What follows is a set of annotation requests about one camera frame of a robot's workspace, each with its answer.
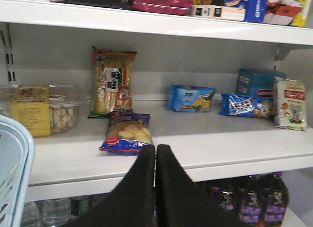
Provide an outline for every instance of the light blue basket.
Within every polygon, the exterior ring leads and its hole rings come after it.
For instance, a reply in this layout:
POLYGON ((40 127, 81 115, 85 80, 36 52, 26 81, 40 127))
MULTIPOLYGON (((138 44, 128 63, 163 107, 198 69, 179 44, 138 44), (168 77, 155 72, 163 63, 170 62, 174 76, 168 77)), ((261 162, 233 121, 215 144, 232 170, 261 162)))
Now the light blue basket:
POLYGON ((19 227, 35 155, 31 133, 0 115, 0 227, 19 227))

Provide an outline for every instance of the blue box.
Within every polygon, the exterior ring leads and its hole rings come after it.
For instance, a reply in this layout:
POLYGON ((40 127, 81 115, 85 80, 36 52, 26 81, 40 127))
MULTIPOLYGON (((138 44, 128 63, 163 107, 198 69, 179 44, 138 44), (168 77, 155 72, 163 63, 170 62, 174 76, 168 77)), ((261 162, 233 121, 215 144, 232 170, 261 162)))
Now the blue box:
POLYGON ((245 22, 262 23, 267 11, 268 0, 225 0, 225 6, 244 8, 245 22))
POLYGON ((283 72, 272 69, 240 69, 235 94, 273 97, 275 76, 286 78, 283 72))

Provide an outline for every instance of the white shelf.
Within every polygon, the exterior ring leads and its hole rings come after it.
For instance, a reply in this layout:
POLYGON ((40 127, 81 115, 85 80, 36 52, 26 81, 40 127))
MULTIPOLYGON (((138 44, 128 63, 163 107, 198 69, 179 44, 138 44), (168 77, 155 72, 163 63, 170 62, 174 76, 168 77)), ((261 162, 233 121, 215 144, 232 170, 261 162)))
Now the white shelf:
POLYGON ((307 227, 289 208, 287 208, 282 227, 307 227))
POLYGON ((313 29, 27 0, 0 0, 0 22, 313 45, 313 29))
MULTIPOLYGON (((267 119, 210 113, 166 111, 163 103, 138 101, 138 113, 151 114, 155 145, 169 144, 194 181, 283 171, 313 166, 313 129, 277 129, 267 119)), ((81 110, 78 126, 65 134, 35 139, 36 155, 28 200, 110 192, 136 156, 98 150, 107 119, 87 119, 81 110)))

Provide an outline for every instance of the cookie package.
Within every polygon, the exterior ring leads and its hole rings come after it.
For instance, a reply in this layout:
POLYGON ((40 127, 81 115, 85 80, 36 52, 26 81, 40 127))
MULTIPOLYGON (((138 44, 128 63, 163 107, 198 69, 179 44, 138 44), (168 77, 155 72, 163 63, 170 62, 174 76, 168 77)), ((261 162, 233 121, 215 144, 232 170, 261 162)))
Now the cookie package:
POLYGON ((176 112, 209 112, 215 88, 171 85, 168 110, 176 112))
POLYGON ((99 148, 120 155, 138 155, 143 145, 153 144, 149 114, 112 112, 107 138, 99 148))
POLYGON ((274 118, 276 127, 306 131, 305 88, 300 80, 275 77, 274 103, 277 109, 274 118))
POLYGON ((221 115, 252 118, 273 118, 273 98, 222 93, 221 115))

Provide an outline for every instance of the biscuit package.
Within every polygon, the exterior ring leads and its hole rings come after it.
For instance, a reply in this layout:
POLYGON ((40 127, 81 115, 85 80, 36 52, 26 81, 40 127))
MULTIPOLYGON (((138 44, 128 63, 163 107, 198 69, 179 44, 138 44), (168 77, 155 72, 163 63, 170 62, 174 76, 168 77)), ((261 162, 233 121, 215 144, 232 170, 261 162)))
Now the biscuit package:
POLYGON ((274 95, 276 127, 305 131, 307 111, 303 83, 300 80, 275 77, 274 95))
POLYGON ((93 108, 89 117, 109 116, 112 111, 131 111, 131 74, 135 52, 93 52, 93 108))
POLYGON ((215 88, 171 85, 168 110, 177 112, 209 112, 215 88))
POLYGON ((121 155, 138 155, 143 145, 152 144, 149 114, 112 112, 107 139, 99 148, 121 155))
POLYGON ((244 96, 230 93, 222 93, 221 115, 273 118, 275 108, 272 98, 258 96, 244 96))

